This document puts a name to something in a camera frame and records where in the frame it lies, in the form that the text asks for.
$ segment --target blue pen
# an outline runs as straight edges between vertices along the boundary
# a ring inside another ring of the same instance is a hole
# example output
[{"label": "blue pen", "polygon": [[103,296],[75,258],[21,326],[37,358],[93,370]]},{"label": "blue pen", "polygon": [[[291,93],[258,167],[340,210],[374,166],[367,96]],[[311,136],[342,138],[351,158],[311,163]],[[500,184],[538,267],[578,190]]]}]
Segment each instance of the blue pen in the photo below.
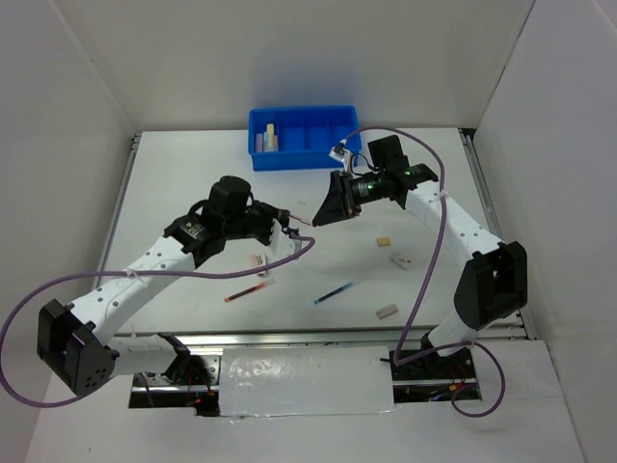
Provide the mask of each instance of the blue pen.
[{"label": "blue pen", "polygon": [[345,289],[350,288],[351,286],[354,285],[354,282],[349,282],[341,287],[338,287],[337,289],[335,289],[332,292],[329,292],[328,294],[326,294],[325,296],[321,296],[319,299],[315,300],[314,303],[315,305],[324,302],[326,299],[330,299],[332,296],[334,296],[335,294],[339,294],[340,292],[343,292]]}]

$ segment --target wall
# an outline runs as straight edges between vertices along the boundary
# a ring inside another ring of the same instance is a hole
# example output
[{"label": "wall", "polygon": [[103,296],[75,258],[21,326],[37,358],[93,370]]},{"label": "wall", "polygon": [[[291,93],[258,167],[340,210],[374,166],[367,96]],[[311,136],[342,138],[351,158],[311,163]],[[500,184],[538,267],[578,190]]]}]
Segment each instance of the wall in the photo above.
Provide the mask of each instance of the wall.
[{"label": "wall", "polygon": [[[0,58],[4,320],[35,286],[96,267],[130,130],[47,2],[0,2]],[[87,285],[43,298],[69,300]],[[37,313],[35,303],[17,319],[3,367],[22,393],[42,399],[50,373],[35,356]],[[14,402],[4,391],[0,410],[0,461],[23,461],[38,410]]]},{"label": "wall", "polygon": [[476,135],[588,461],[614,461],[617,1],[538,0]]},{"label": "wall", "polygon": [[242,128],[352,103],[365,123],[477,126],[532,0],[58,0],[140,129]]}]

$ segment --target robotic arm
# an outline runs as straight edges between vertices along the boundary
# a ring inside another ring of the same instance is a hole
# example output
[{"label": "robotic arm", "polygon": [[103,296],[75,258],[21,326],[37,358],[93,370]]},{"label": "robotic arm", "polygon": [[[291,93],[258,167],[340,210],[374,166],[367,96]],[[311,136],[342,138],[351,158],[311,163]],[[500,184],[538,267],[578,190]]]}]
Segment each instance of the robotic arm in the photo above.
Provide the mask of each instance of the robotic arm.
[{"label": "robotic arm", "polygon": [[255,238],[274,247],[279,232],[290,233],[288,225],[288,210],[253,200],[251,185],[241,178],[221,178],[207,200],[175,219],[128,266],[126,278],[110,280],[67,305],[55,299],[47,303],[39,314],[39,356],[76,395],[91,393],[112,375],[148,371],[177,376],[199,359],[174,336],[114,338],[122,324],[180,278],[140,272],[193,271],[232,239]]},{"label": "robotic arm", "polygon": [[[389,198],[438,233],[442,203],[437,176],[424,164],[410,167],[395,135],[371,142],[368,147],[375,167],[359,177],[346,172],[351,166],[348,151],[334,153],[345,169],[331,172],[330,191],[313,225],[357,217],[362,204]],[[517,241],[505,244],[484,230],[449,196],[445,203],[443,242],[458,260],[462,275],[454,294],[454,311],[424,337],[423,348],[473,340],[478,332],[527,303],[524,247]],[[459,349],[444,349],[439,355],[448,357]]]}]

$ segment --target blue bin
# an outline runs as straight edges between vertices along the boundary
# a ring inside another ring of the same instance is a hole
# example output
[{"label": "blue bin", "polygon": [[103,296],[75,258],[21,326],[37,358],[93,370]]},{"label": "blue bin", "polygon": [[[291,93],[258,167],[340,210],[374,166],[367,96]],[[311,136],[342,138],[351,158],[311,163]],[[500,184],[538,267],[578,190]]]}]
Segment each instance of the blue bin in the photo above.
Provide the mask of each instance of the blue bin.
[{"label": "blue bin", "polygon": [[[275,126],[279,150],[256,152],[255,135]],[[249,154],[254,171],[340,168],[328,153],[359,127],[353,106],[299,106],[254,109],[249,116]],[[360,134],[347,143],[348,150],[360,152]]]}]

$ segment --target pen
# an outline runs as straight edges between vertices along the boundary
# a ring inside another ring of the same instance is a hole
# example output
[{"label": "pen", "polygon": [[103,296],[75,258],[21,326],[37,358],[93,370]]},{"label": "pen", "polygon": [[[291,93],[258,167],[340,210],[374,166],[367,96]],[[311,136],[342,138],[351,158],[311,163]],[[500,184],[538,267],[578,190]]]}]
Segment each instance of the pen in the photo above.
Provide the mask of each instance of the pen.
[{"label": "pen", "polygon": [[324,302],[326,299],[330,299],[335,294],[339,294],[340,292],[343,292],[345,289],[348,289],[348,288],[350,288],[353,285],[354,285],[354,282],[349,282],[349,283],[347,283],[347,284],[345,284],[345,285],[343,285],[341,287],[338,287],[337,289],[335,289],[332,292],[329,292],[325,296],[321,296],[319,299],[315,300],[314,303],[315,303],[315,305],[320,304],[320,303]]},{"label": "pen", "polygon": [[262,289],[263,287],[269,286],[273,282],[274,282],[273,280],[268,281],[268,282],[263,282],[263,283],[260,283],[259,285],[255,285],[253,287],[249,287],[248,289],[245,289],[244,291],[240,291],[240,292],[237,292],[235,294],[232,294],[231,296],[228,296],[228,297],[225,298],[225,302],[230,302],[230,301],[232,301],[234,299],[237,299],[238,297],[242,297],[242,296],[246,296],[247,294],[251,294],[252,292],[255,292],[255,291],[259,290],[259,289]]}]

